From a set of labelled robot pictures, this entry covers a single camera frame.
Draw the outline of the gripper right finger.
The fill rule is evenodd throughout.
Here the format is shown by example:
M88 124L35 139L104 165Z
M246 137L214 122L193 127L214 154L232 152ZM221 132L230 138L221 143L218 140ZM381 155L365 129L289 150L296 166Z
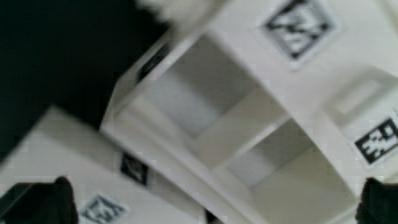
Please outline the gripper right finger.
M365 179L355 221L356 224L398 224L398 183Z

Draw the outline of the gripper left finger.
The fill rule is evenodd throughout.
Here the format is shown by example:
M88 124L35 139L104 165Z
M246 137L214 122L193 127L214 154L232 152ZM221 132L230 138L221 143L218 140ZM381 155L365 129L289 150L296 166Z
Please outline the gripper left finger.
M0 196L0 224L77 224L72 185L63 176L51 182L19 182Z

